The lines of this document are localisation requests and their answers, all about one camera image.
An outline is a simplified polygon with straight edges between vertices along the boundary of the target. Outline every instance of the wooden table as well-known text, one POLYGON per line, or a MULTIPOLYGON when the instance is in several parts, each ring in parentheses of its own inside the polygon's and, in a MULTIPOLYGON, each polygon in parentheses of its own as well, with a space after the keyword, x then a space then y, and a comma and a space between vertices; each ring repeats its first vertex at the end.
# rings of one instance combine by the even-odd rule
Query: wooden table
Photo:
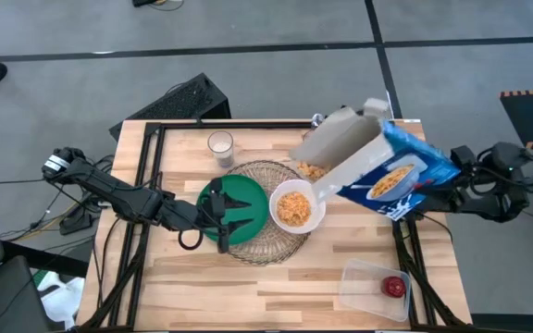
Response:
MULTIPOLYGON (((419 121, 397 121, 424 139, 419 121)), ((145 122, 123 123, 112 175, 128 183, 135 180, 145 122)), ((214 129, 169 129, 160 170, 162 187, 177 198, 196 202, 203 186, 225 173, 207 149, 214 129)), ((302 142, 306 129, 228 129, 235 141, 236 164, 268 159, 288 165, 288 151, 302 142)), ((147 175, 155 147, 150 145, 147 175)), ((442 214, 432 217, 445 223, 442 214)), ((101 256, 114 213, 102 213, 96 251, 101 256)), ((115 283, 125 232, 120 223, 110 236, 103 291, 115 283)), ((448 234, 430 221, 417 222, 428 280, 462 320, 470 323, 462 281, 448 234)), ((196 232, 185 241, 194 243, 196 232)), ((337 290, 342 269, 350 258, 398 268, 390 221, 341 197, 327 203, 327 215, 298 253, 282 264, 252 266, 217 254, 206 240, 192 252, 180 248, 177 233, 152 228, 145 258, 142 293, 135 328, 144 329, 377 329, 408 328, 381 316, 339 304, 337 290)), ((414 286, 419 321, 425 322, 422 299, 414 286)), ((98 283, 93 260, 81 299, 78 323, 96 307, 98 283)), ((130 294, 130 286, 125 289, 130 294)), ((129 297, 124 297, 118 322, 125 323, 129 297)))

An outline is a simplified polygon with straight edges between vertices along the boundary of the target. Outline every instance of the woven placemat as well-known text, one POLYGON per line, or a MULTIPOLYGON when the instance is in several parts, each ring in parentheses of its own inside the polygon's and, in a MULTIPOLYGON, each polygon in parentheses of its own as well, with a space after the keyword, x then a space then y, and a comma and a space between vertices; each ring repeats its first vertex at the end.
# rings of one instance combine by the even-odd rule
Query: woven placemat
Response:
MULTIPOLYGON (((281 163, 262 160, 236 166, 228 175, 244 175, 254 179, 263 188, 267 198, 283 181, 302 178, 281 163)), ((258 235, 245 243, 229 247, 229 254, 251 265, 281 263, 296 253, 308 236, 309 233, 296 235, 279 228, 269 215, 258 235)))

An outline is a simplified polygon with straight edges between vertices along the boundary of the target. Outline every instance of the gray floor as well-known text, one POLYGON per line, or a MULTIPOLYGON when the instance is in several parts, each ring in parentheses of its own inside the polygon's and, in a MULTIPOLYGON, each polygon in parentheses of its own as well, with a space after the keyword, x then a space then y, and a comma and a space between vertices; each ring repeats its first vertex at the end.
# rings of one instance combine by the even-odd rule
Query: gray floor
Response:
MULTIPOLYGON (((171 13, 129 2, 0 0, 0 56, 373 40, 360 0, 186 0, 171 13)), ((529 0, 374 3, 386 41, 533 36, 529 0)), ((498 93, 533 89, 533 43, 387 52, 403 116, 423 119, 431 143, 479 151, 519 142, 498 93)), ((111 154, 110 126, 199 72, 228 96, 237 118, 309 117, 386 97, 374 49, 7 65, 0 83, 0 180, 40 177, 56 147, 80 147, 92 158, 111 154)), ((25 227, 54 194, 42 183, 0 186, 0 226, 25 227)), ((51 214, 68 204, 59 201, 51 214)), ((533 314, 533 218, 499 225, 449 216, 449 222, 472 312, 533 314)), ((48 232, 25 243, 46 248, 91 233, 48 232)))

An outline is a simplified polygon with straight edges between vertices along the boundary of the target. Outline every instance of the cereal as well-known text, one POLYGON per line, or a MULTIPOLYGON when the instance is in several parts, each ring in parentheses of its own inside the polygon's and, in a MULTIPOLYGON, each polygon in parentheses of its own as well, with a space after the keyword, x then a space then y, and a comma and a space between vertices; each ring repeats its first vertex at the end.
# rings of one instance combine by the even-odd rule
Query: cereal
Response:
POLYGON ((394 185, 398 184, 403 180, 404 176, 414 167, 414 165, 401 166, 393 170, 388 175, 384 176, 382 179, 378 180, 372 191, 372 198, 378 198, 380 195, 389 191, 394 185))
POLYGON ((300 162, 297 168, 312 181, 321 179, 330 171, 329 167, 310 166, 305 162, 300 162))
POLYGON ((277 201, 277 216, 290 227, 303 226, 310 214, 310 203, 298 191, 287 193, 277 201))

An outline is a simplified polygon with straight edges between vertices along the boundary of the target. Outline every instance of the black equipment box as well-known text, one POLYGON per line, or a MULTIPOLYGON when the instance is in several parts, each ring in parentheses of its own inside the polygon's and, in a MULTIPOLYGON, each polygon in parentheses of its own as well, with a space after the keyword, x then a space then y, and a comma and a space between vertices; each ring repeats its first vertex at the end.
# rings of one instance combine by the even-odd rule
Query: black equipment box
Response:
MULTIPOLYGON (((204 73, 168 91, 129 119, 231 119, 228 97, 204 73)), ((122 121, 109 129, 118 141, 122 121)))

